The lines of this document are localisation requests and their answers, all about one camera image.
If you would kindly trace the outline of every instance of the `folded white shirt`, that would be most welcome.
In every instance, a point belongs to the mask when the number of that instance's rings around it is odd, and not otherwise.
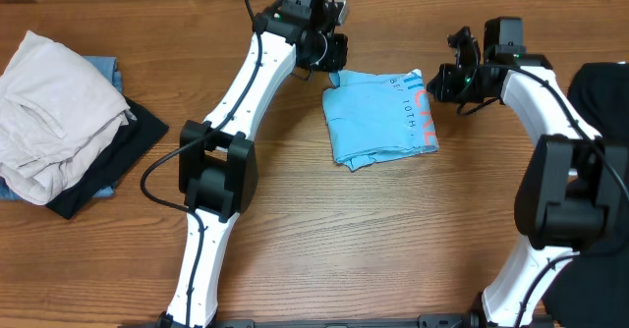
[[[29,31],[0,77],[0,177],[47,203],[81,179],[128,109],[90,62]]]

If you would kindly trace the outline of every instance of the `folded blue shirt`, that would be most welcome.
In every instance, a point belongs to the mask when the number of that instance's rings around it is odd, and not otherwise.
[[[116,89],[123,93],[122,90],[122,73],[118,71],[118,59],[115,57],[84,57],[88,62],[92,63],[98,71],[106,77]],[[104,198],[114,195],[116,184],[103,188],[98,191],[94,197]],[[0,200],[22,200],[19,195],[9,189],[3,178],[0,178]]]
[[[330,74],[323,93],[334,161],[352,171],[439,150],[422,72]]]

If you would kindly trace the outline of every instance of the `wooden tabletop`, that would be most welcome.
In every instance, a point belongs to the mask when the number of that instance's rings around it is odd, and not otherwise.
[[[524,19],[525,44],[560,85],[583,63],[629,60],[629,0],[350,0],[348,69],[426,80],[453,62],[446,35]],[[267,0],[257,0],[261,9]],[[251,23],[239,0],[0,5],[0,67],[28,29],[83,55],[119,58],[125,93],[170,132],[112,199],[71,221],[0,204],[0,327],[115,327],[152,321],[175,291],[185,216],[140,192],[140,176],[201,121],[242,65]],[[431,104],[441,149],[351,173],[335,165],[321,108],[330,83],[289,79],[256,140],[259,184],[229,240],[219,318],[415,317],[464,311],[495,277],[517,231],[513,201],[532,152],[497,104],[457,118]],[[151,190],[182,201],[177,161]]]

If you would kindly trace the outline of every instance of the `blue cloth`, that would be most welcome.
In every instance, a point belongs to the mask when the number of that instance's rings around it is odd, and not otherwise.
[[[118,71],[118,59],[115,57],[84,57],[88,62],[92,63],[98,71],[103,74],[116,89],[123,93],[122,90],[122,73]],[[98,191],[94,197],[106,198],[114,196],[116,184],[105,187]],[[3,178],[0,178],[0,200],[22,200],[19,195],[9,189]]]
[[[330,74],[323,93],[334,161],[352,171],[439,150],[422,72]]]

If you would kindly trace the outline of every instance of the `light blue cloth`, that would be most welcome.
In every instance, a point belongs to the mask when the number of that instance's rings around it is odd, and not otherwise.
[[[323,111],[334,161],[352,171],[439,150],[422,72],[330,74]]]
[[[92,63],[98,71],[106,77],[116,89],[123,93],[122,90],[122,73],[118,71],[118,59],[115,57],[84,57],[88,62]],[[114,196],[116,184],[108,186],[98,191],[94,197],[106,198]],[[0,200],[22,200],[19,195],[9,189],[3,178],[0,178]]]

